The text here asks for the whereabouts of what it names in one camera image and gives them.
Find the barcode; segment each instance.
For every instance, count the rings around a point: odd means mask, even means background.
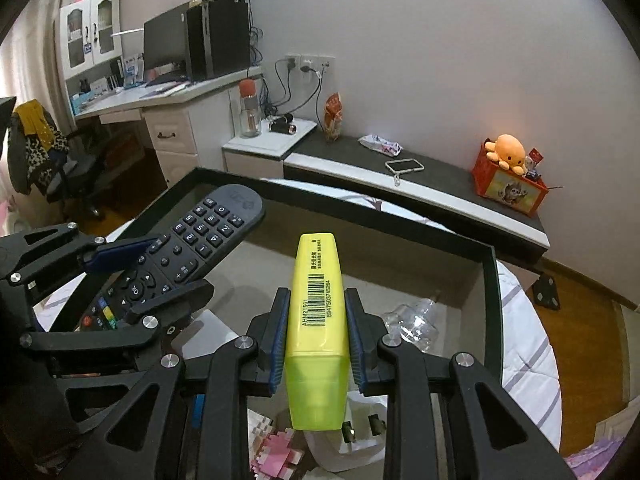
[[[302,323],[306,326],[324,326],[326,322],[324,274],[309,274],[306,279],[306,305],[302,314]]]

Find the orange storage box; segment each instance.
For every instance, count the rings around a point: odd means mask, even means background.
[[[505,171],[486,158],[484,142],[480,145],[480,153],[471,173],[474,176],[478,195],[491,198],[529,216],[535,215],[542,199],[549,191],[541,178],[534,182],[523,176],[517,176],[513,171]]]

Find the remote control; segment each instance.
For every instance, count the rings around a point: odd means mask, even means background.
[[[263,217],[262,199],[254,190],[239,184],[217,188],[175,219],[170,232],[96,296],[76,330],[115,329],[134,304],[203,278]]]

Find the purple fabric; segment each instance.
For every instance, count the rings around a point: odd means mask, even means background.
[[[623,440],[623,438],[616,440],[603,438],[564,460],[578,480],[593,480],[609,463]]]

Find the curtain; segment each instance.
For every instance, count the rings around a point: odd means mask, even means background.
[[[37,99],[51,113],[61,132],[71,131],[56,49],[60,7],[73,0],[30,0],[0,45],[0,96],[17,97],[17,105]],[[14,192],[4,156],[0,160],[0,202],[14,196],[20,214],[33,226],[60,221],[57,205],[33,188],[28,196]]]

